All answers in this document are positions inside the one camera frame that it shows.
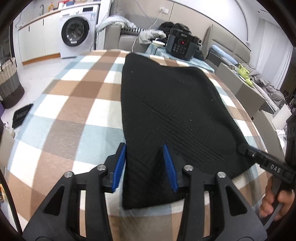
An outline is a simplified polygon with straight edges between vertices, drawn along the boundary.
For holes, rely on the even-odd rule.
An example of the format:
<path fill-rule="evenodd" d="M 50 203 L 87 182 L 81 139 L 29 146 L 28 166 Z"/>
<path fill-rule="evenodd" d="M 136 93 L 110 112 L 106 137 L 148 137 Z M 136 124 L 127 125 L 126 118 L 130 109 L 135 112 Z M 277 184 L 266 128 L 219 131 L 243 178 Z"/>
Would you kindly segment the checkered plaid tablecloth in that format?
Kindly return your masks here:
<path fill-rule="evenodd" d="M 90 171 L 123 142 L 120 84 L 127 54 L 99 50 L 76 57 L 34 103 L 16 134 L 5 174 L 23 229 L 66 171 Z M 266 151 L 236 97 L 215 74 L 200 69 L 215 85 L 248 143 Z M 233 180 L 255 211 L 259 211 L 269 176 L 254 165 Z M 113 240 L 177 239 L 183 201 L 123 210 L 121 187 L 106 194 Z"/>

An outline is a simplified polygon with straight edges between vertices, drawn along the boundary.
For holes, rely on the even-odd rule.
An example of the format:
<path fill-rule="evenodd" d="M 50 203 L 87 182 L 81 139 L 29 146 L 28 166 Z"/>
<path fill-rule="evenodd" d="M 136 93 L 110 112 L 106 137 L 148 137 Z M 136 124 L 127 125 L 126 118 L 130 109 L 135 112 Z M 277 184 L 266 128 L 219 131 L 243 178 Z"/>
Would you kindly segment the grey bed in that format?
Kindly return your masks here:
<path fill-rule="evenodd" d="M 217 45 L 224 52 L 232 56 L 237 65 L 227 63 L 226 60 L 220 58 L 214 51 L 211 50 L 212 45 Z M 234 67 L 242 65 L 249 71 L 250 80 L 255 83 L 255 88 L 262 94 L 263 98 L 267 102 L 264 104 L 265 111 L 270 110 L 275 112 L 279 109 L 281 103 L 284 102 L 283 94 L 274 88 L 274 86 L 263 76 L 261 73 L 252 66 L 250 62 L 250 49 L 243 44 L 233 34 L 224 30 L 222 27 L 211 25 L 206 30 L 204 39 L 202 41 L 202 53 L 205 58 L 205 62 L 209 64 L 214 70 L 217 70 L 220 63 L 224 63 L 228 67 Z"/>

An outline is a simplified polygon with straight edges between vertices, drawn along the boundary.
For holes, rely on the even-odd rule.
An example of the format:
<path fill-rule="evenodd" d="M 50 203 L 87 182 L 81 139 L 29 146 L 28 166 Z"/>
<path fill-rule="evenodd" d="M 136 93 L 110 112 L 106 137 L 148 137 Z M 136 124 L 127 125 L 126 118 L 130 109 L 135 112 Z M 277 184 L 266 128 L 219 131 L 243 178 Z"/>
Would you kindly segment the white kitchen cabinet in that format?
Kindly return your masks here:
<path fill-rule="evenodd" d="M 35 20 L 18 31 L 18 48 L 23 65 L 60 55 L 60 17 L 52 14 Z"/>

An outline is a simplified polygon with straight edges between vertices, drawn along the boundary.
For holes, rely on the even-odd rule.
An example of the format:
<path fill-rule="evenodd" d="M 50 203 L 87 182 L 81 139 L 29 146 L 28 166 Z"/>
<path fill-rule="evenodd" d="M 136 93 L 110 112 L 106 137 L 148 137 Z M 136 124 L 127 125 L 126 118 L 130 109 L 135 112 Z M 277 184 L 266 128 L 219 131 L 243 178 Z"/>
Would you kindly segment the black knit sweater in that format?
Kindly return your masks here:
<path fill-rule="evenodd" d="M 214 84 L 196 67 L 168 67 L 135 53 L 121 80 L 126 166 L 122 205 L 146 208 L 183 199 L 169 184 L 163 146 L 203 173 L 236 178 L 253 162 L 238 153 L 246 144 Z"/>

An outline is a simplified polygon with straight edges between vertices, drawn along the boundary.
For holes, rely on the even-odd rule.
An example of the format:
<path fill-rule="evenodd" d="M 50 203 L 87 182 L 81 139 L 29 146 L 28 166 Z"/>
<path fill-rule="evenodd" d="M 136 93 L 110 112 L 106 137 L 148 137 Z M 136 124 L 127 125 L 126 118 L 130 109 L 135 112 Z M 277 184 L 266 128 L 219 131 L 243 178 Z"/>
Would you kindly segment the grey white blanket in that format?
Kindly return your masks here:
<path fill-rule="evenodd" d="M 119 25 L 122 30 L 136 33 L 138 35 L 140 44 L 151 44 L 155 39 L 165 39 L 167 36 L 162 30 L 157 29 L 142 29 L 137 27 L 133 22 L 130 22 L 123 16 L 114 15 L 105 18 L 103 21 L 95 26 L 95 32 L 99 33 L 104 30 L 107 26 Z"/>

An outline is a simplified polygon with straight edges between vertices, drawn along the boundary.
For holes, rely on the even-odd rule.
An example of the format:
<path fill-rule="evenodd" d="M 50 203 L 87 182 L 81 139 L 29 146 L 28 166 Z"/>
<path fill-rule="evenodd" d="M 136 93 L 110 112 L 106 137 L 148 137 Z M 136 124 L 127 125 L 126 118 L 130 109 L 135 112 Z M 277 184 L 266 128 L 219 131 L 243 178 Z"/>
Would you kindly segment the light blue pillow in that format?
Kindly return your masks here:
<path fill-rule="evenodd" d="M 231 63 L 232 65 L 237 65 L 238 61 L 236 61 L 232 56 L 224 52 L 217 45 L 212 45 L 211 50 L 214 51 L 220 58 L 226 60 L 227 63 Z"/>

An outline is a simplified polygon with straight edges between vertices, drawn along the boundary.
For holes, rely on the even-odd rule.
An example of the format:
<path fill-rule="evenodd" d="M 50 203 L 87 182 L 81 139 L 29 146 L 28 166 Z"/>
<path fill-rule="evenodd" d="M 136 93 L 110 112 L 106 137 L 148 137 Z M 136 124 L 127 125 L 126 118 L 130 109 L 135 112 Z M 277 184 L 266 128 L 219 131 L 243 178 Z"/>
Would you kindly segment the black clothes pile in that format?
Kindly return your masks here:
<path fill-rule="evenodd" d="M 182 31 L 186 31 L 188 33 L 191 33 L 190 29 L 186 25 L 183 25 L 181 23 L 174 24 L 172 22 L 164 22 L 164 23 L 162 23 L 158 27 L 158 30 L 163 31 L 166 35 L 168 35 L 170 33 L 170 31 L 171 31 L 172 28 L 179 29 L 179 30 L 182 30 Z"/>

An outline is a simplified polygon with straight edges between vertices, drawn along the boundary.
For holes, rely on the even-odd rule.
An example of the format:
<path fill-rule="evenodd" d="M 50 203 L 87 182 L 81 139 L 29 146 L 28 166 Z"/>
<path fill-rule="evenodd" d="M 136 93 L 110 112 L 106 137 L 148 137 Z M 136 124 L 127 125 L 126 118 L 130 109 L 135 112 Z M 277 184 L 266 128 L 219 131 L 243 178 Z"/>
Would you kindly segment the white curtain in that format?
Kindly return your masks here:
<path fill-rule="evenodd" d="M 292 58 L 293 46 L 284 31 L 264 20 L 257 70 L 276 89 L 280 89 Z"/>

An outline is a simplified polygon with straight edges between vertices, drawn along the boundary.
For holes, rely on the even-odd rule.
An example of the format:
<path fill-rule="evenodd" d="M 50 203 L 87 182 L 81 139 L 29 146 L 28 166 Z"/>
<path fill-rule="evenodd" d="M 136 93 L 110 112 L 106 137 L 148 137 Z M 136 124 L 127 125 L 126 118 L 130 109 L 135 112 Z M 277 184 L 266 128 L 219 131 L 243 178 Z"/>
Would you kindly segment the white wall socket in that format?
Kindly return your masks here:
<path fill-rule="evenodd" d="M 165 9 L 164 7 L 160 7 L 159 8 L 159 12 L 160 13 L 163 13 L 163 14 L 168 14 L 169 13 L 169 10 L 168 9 Z"/>

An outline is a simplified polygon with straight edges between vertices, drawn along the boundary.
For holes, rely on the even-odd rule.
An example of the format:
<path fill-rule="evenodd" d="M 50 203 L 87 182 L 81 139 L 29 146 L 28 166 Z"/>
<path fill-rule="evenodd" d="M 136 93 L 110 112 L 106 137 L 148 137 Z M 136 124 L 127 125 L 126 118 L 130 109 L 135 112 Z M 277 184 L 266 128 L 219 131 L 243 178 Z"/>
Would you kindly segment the light blue checkered side cloth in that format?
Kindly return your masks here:
<path fill-rule="evenodd" d="M 196 59 L 194 57 L 191 60 L 182 60 L 180 58 L 172 56 L 171 54 L 168 54 L 165 50 L 165 47 L 156 47 L 155 45 L 150 44 L 148 46 L 147 50 L 145 51 L 145 54 L 156 55 L 156 56 L 161 56 L 164 58 L 173 59 L 176 61 L 185 62 L 189 66 L 196 66 L 199 68 L 203 68 L 211 73 L 215 73 L 215 70 L 210 65 L 208 65 L 206 62 Z"/>

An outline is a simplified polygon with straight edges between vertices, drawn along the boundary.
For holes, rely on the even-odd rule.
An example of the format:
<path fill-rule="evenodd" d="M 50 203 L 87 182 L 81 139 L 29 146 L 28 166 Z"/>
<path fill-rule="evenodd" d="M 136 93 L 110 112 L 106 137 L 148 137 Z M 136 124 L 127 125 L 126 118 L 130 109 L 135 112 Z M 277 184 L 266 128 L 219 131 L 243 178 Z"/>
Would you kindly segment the grey storage box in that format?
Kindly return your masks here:
<path fill-rule="evenodd" d="M 291 116 L 290 109 L 284 104 L 274 114 L 260 110 L 253 118 L 267 152 L 283 161 L 287 147 L 287 119 Z"/>
<path fill-rule="evenodd" d="M 265 99 L 255 87 L 250 87 L 224 63 L 220 63 L 215 73 L 235 95 L 251 118 L 265 103 Z"/>

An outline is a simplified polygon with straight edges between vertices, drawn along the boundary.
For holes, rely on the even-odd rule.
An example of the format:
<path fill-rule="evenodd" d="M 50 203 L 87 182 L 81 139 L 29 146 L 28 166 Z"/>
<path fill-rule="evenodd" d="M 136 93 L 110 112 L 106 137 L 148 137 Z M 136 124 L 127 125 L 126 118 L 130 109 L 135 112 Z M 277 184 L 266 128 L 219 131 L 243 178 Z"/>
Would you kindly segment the white front-load washing machine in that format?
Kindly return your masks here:
<path fill-rule="evenodd" d="M 93 49 L 99 9 L 100 4 L 79 4 L 61 11 L 61 58 L 74 58 Z"/>

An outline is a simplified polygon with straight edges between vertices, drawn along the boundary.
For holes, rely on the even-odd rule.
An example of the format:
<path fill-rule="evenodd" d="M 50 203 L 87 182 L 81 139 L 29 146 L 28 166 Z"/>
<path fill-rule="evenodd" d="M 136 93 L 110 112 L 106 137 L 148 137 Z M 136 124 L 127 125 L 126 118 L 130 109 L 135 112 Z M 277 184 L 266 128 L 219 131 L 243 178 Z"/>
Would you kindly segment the woven laundry basket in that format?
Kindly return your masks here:
<path fill-rule="evenodd" d="M 1 104 L 5 109 L 12 108 L 25 93 L 17 72 L 15 57 L 3 59 L 0 78 Z"/>

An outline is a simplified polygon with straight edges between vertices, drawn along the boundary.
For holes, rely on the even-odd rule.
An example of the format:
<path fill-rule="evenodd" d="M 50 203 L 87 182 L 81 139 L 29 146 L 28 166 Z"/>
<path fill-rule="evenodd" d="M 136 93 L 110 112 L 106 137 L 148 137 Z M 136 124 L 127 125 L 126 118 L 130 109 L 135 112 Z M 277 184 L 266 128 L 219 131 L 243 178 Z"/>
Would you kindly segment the grey sofa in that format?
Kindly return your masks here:
<path fill-rule="evenodd" d="M 144 53 L 149 45 L 140 44 L 136 33 L 122 30 L 119 25 L 110 25 L 105 28 L 104 49 L 120 49 Z"/>

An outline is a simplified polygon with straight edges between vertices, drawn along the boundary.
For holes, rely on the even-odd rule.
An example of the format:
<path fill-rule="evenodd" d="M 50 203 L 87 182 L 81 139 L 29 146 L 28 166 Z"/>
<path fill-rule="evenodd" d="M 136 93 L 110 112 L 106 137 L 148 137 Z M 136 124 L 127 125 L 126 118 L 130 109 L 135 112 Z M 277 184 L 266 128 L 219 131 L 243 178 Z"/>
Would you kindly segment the green plush toy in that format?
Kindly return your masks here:
<path fill-rule="evenodd" d="M 239 65 L 238 74 L 245 80 L 247 85 L 249 85 L 250 87 L 253 87 L 253 83 L 249 78 L 249 71 L 245 67 L 243 67 L 242 65 Z"/>

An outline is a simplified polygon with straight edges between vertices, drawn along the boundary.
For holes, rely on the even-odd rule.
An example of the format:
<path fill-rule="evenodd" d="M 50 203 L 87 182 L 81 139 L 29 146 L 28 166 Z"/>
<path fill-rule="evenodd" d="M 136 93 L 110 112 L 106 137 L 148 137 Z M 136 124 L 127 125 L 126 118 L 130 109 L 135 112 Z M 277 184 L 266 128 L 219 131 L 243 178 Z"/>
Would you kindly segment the dark electric pressure cooker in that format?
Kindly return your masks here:
<path fill-rule="evenodd" d="M 190 31 L 171 28 L 165 50 L 171 56 L 189 61 L 200 44 L 201 40 Z"/>

